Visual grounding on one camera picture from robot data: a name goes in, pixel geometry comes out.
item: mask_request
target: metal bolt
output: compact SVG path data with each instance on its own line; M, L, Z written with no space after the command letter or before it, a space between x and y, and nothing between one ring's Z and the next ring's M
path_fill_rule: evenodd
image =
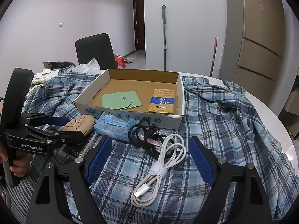
M220 164L225 164L225 159L224 159L224 158L218 158L217 161L218 161Z
M255 168L255 166L252 163L247 163L247 167L249 169L254 169Z
M48 162L47 165L46 165L46 168L51 168L53 166L53 163L52 162Z
M76 163L81 163L83 161L83 158L82 157L77 157L76 159L75 159L75 162Z

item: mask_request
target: black chair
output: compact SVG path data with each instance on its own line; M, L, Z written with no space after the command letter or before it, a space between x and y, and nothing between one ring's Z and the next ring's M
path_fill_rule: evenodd
M92 58L96 58L102 70L118 69L108 34L98 34L77 40L75 46L79 64L87 64Z

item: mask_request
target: round table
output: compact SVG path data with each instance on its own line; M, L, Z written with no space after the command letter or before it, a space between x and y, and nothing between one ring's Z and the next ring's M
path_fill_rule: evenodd
M204 77L209 79L210 84L217 85L221 87L227 88L223 84L223 82L216 78L211 78L207 76L197 75L197 74L190 74L190 73L180 73L182 76L191 76L191 77ZM255 107L256 111L258 112L264 126L269 130L271 135L281 143L282 151L285 153L291 162L293 168L295 169L295 173L299 176L299 169L298 169L298 160L296 151L293 145L293 142L281 123L281 121L277 118L277 116L269 109L263 102L257 99L252 94L246 92L246 98L252 103Z

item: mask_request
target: green envelope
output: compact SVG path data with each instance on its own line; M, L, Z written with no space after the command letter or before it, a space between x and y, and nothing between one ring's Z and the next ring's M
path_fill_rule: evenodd
M136 91L104 94L102 107L115 110L126 110L142 106Z

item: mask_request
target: hand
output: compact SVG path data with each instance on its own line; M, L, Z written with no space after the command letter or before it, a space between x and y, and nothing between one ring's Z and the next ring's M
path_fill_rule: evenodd
M0 142L0 159L4 161L8 160L7 151L4 145ZM27 171L30 167L30 163L32 161L33 155L30 153L26 153L22 158L15 159L13 161L13 166L10 166L10 170L14 173L15 176L19 178L25 177Z

